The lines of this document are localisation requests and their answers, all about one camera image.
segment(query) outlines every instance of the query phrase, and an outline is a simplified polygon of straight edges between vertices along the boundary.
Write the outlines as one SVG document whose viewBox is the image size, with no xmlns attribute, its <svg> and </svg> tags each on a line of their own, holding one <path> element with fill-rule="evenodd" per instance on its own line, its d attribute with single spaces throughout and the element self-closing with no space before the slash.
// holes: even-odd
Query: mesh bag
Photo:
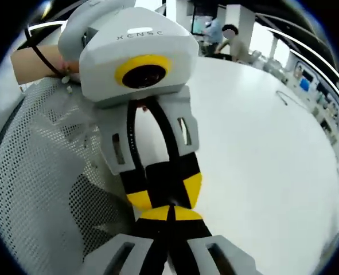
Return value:
<svg viewBox="0 0 339 275">
<path fill-rule="evenodd" d="M 27 274 L 76 274 L 134 222 L 93 107 L 73 90 L 53 78 L 29 87 L 0 141 L 0 235 Z"/>
</svg>

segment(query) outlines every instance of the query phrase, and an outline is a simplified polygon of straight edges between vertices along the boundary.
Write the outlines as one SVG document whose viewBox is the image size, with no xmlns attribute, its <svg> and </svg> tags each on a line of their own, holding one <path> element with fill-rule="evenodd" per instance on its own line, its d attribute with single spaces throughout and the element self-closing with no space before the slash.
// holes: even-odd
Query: white table surface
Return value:
<svg viewBox="0 0 339 275">
<path fill-rule="evenodd" d="M 250 66 L 199 58 L 188 85 L 203 175 L 196 211 L 264 275 L 311 274 L 339 228 L 336 159 L 322 128 L 275 94 L 303 104 L 291 90 Z M 167 158 L 158 126 L 142 111 L 137 143 L 143 162 Z"/>
</svg>

